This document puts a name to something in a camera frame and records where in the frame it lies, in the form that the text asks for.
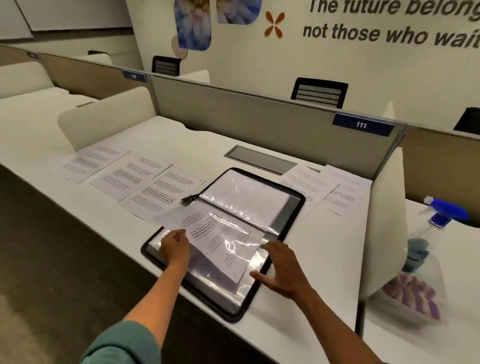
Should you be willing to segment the white wall board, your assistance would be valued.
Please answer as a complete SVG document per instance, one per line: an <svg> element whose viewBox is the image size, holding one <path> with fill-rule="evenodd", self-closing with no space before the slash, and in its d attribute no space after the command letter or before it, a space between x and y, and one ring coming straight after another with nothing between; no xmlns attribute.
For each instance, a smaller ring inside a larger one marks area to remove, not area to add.
<svg viewBox="0 0 480 364"><path fill-rule="evenodd" d="M125 0L15 0L34 32L129 28Z"/></svg>

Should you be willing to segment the person's right hand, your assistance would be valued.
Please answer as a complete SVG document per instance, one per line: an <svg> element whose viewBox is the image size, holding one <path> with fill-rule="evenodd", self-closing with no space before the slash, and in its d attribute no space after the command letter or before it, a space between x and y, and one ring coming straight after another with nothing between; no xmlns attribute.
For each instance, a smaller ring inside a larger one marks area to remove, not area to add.
<svg viewBox="0 0 480 364"><path fill-rule="evenodd" d="M288 245L273 240L260 247L269 254L274 268L273 276L278 283L278 288L270 290L296 303L315 295L294 251Z"/></svg>

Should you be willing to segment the black zip folder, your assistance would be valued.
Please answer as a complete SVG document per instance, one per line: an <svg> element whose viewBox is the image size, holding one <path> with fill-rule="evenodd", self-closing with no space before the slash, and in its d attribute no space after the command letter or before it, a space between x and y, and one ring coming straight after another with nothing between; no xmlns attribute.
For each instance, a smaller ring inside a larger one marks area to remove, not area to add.
<svg viewBox="0 0 480 364"><path fill-rule="evenodd" d="M268 237L266 238L267 242L269 242L270 240L274 240L274 241L281 241L283 242L284 239L286 238L287 234L289 233L293 223L295 222L296 218L299 216L300 212L301 212L301 209L305 203L305 197L289 188L289 187L286 187L286 186L283 186L283 185L280 185L279 183L277 182L274 182L274 181L271 181L271 180L268 180L266 178L263 178L261 176L258 176L258 175L255 175L253 173L250 173L248 171L245 171L243 169L240 169L240 168L237 168L237 167L231 167L227 170L225 170L223 173L225 173L226 171L230 170L230 169L233 169L234 171L236 172L239 172L239 173L242 173L248 177L253 177L254 179L262 182L262 183L265 183L266 185L270 185L280 191L283 191L283 192L286 192L288 194L290 194L290 198L289 200L287 201L287 203L285 204L283 210L280 212L280 214L278 215L278 217L273 221L271 227L269 229L267 229L266 231L265 230L262 230L260 229L261 231L263 231L265 234L271 234L271 237ZM190 204L192 203L195 203L195 202L201 202L201 203L204 203L204 204L207 204L209 205L210 207L213 207L213 208L216 208L215 206L213 206L213 204L211 203L208 203L206 202L205 200L201 199L200 198L200 194L205 191L207 189L207 187L209 187L210 185L213 184L213 182L215 182L221 175L219 175L215 180L213 180L209 185L207 185L201 192L199 192L198 194L195 194L195 195L190 195L188 197L185 197L182 199L182 202L180 203L179 206L175 207L175 208L184 208L184 207L187 207L189 206ZM231 215L230 213L222 210L222 209L219 209L219 208L216 208L218 210L220 210L221 212L224 212L224 213L227 213L229 215ZM250 224L249 222L246 222L242 219L238 219L242 222L245 222L245 223L248 223ZM165 270L166 269L166 264L164 263L162 257L160 256L159 254L159 249L160 249L160 245L161 245L161 240L162 238L168 234L170 231L166 230L165 228L163 228L162 226L142 245L141 247L141 254L147 258L152 264L154 264L156 267L158 267L159 269L161 270ZM228 323L237 323L239 322L240 320L238 320L237 322L230 322L230 321L227 321L225 320L226 322Z"/></svg>

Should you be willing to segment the blank sheet in clear pocket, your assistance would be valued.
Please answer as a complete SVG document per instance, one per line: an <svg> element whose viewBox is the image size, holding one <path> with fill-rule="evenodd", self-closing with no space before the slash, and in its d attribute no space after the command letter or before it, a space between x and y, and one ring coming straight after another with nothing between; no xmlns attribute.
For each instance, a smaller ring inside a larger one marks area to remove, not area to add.
<svg viewBox="0 0 480 364"><path fill-rule="evenodd" d="M290 194L229 169L201 192L200 198L266 231L283 210Z"/></svg>

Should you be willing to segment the white printed paper sheet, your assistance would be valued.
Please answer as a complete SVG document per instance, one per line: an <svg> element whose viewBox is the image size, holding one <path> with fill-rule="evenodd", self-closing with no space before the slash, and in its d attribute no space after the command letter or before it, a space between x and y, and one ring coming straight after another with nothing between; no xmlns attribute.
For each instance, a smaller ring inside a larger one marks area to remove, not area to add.
<svg viewBox="0 0 480 364"><path fill-rule="evenodd" d="M145 222L176 208L205 182L196 172L172 166L120 202L120 206Z"/></svg>
<svg viewBox="0 0 480 364"><path fill-rule="evenodd" d="M320 176L338 182L338 184L319 203L319 206L341 217L356 213L360 200L370 191L373 184L371 179L331 165L325 166L321 170Z"/></svg>
<svg viewBox="0 0 480 364"><path fill-rule="evenodd" d="M90 185L120 202L172 166L159 155L135 153L122 158L118 166L94 179Z"/></svg>
<svg viewBox="0 0 480 364"><path fill-rule="evenodd" d="M299 213L303 218L317 207L338 185L340 179L329 173L297 165L283 174L278 183L291 188L305 197L305 203Z"/></svg>
<svg viewBox="0 0 480 364"><path fill-rule="evenodd" d="M192 276L230 292L238 288L265 236L262 230L201 202L177 207L157 221L169 232L185 230Z"/></svg>
<svg viewBox="0 0 480 364"><path fill-rule="evenodd" d="M49 172L79 184L130 152L128 148L114 143L99 142L62 158Z"/></svg>

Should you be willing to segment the brown spiral wall decal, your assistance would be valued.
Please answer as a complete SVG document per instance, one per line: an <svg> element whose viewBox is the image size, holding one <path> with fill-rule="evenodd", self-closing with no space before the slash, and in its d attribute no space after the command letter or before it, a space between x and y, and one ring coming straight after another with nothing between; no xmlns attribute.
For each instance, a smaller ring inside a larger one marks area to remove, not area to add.
<svg viewBox="0 0 480 364"><path fill-rule="evenodd" d="M174 56L179 60L186 59L188 55L188 49L182 48L179 43L178 36L175 35L172 37L171 40L171 48Z"/></svg>

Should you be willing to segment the white side divider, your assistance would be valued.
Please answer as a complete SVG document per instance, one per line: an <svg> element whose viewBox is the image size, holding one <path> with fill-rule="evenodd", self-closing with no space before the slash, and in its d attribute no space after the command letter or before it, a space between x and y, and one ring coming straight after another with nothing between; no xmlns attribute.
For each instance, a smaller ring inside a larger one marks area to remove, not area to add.
<svg viewBox="0 0 480 364"><path fill-rule="evenodd" d="M104 64L111 66L113 65L112 59L110 56L88 56L88 55L81 55L81 56L74 56L73 59L87 61L91 63L97 64Z"/></svg>
<svg viewBox="0 0 480 364"><path fill-rule="evenodd" d="M54 87L47 71L38 62L0 66L0 100Z"/></svg>
<svg viewBox="0 0 480 364"><path fill-rule="evenodd" d="M179 75L178 78L193 82L210 84L210 76L208 70L199 70L187 74Z"/></svg>
<svg viewBox="0 0 480 364"><path fill-rule="evenodd" d="M142 86L62 112L57 124L79 151L156 115L151 94Z"/></svg>
<svg viewBox="0 0 480 364"><path fill-rule="evenodd" d="M406 129L407 125L401 123L370 189L360 302L397 276L407 257L404 164L403 151L399 146Z"/></svg>

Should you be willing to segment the person's left forearm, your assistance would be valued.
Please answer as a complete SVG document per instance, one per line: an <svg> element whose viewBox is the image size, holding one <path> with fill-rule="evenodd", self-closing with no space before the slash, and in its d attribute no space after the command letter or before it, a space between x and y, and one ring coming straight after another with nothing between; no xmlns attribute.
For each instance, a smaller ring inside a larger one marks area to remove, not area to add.
<svg viewBox="0 0 480 364"><path fill-rule="evenodd" d="M170 264L124 320L140 323L159 341L164 340L186 272L186 265Z"/></svg>

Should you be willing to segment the person's right forearm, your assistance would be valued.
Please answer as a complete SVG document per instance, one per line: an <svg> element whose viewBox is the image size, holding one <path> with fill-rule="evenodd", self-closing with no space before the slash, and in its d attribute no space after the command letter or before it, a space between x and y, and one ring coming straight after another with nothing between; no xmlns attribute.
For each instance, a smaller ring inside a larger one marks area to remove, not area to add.
<svg viewBox="0 0 480 364"><path fill-rule="evenodd" d="M293 301L308 320L329 364L384 364L313 288L299 290Z"/></svg>

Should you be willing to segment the blue flower wall poster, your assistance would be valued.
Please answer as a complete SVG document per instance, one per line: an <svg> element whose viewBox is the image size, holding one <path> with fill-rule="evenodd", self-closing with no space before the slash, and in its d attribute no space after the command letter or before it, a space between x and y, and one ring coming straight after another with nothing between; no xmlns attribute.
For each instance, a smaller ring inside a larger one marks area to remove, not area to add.
<svg viewBox="0 0 480 364"><path fill-rule="evenodd" d="M249 25L261 10L262 0L216 0L219 24Z"/></svg>
<svg viewBox="0 0 480 364"><path fill-rule="evenodd" d="M206 51L212 39L209 0L174 0L174 15L180 46Z"/></svg>

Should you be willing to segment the teal sleeve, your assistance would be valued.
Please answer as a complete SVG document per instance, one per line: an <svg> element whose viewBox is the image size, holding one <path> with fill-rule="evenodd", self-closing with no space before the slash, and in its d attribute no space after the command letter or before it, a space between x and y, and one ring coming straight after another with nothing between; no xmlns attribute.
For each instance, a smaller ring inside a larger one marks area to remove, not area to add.
<svg viewBox="0 0 480 364"><path fill-rule="evenodd" d="M121 321L92 342L79 364L161 364L161 348L144 325Z"/></svg>

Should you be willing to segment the dark wall lettering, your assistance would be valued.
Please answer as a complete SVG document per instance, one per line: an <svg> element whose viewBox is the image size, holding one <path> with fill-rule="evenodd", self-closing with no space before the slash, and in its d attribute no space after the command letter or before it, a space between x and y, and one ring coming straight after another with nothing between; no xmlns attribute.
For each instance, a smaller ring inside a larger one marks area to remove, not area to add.
<svg viewBox="0 0 480 364"><path fill-rule="evenodd" d="M386 43L423 45L428 40L435 47L480 49L480 0L311 0L311 13L334 14L341 11L349 15L453 16L463 19L476 28L469 32L416 31L410 25L402 29L347 27L334 23L303 27L304 38L357 40L375 42L384 35Z"/></svg>

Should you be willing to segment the orange flower wall decal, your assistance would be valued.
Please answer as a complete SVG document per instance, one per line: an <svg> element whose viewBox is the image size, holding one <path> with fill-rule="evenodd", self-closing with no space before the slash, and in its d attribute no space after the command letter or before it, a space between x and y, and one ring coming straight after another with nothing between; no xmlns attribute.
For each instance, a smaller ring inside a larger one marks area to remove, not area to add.
<svg viewBox="0 0 480 364"><path fill-rule="evenodd" d="M266 11L265 18L268 21L269 26L264 31L264 37L267 38L272 34L275 34L278 39L282 39L283 32L279 25L285 20L285 13L280 12L276 17L274 17L270 11Z"/></svg>

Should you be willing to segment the clear plastic sleeve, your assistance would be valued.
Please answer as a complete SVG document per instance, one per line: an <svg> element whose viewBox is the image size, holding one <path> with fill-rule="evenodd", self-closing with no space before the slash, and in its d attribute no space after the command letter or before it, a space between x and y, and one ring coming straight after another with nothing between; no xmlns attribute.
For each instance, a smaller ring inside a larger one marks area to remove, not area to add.
<svg viewBox="0 0 480 364"><path fill-rule="evenodd" d="M268 237L271 237L271 234L265 233L261 244L265 244ZM259 247L238 288L233 292L204 284L195 276L192 276L189 271L187 271L181 285L225 320L237 322L251 305L261 285L260 282L250 276L250 272L259 271L266 274L271 265L272 261L268 252Z"/></svg>

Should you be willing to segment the clear spray bottle blue nozzle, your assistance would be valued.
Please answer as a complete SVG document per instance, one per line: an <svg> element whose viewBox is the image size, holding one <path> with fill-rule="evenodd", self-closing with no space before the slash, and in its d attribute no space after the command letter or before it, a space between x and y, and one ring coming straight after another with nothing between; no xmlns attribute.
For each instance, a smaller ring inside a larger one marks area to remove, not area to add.
<svg viewBox="0 0 480 364"><path fill-rule="evenodd" d="M468 220L467 211L453 203L426 196L426 208L419 215L422 223L407 235L406 259L401 269L406 274L416 273L433 255L447 225L453 220Z"/></svg>

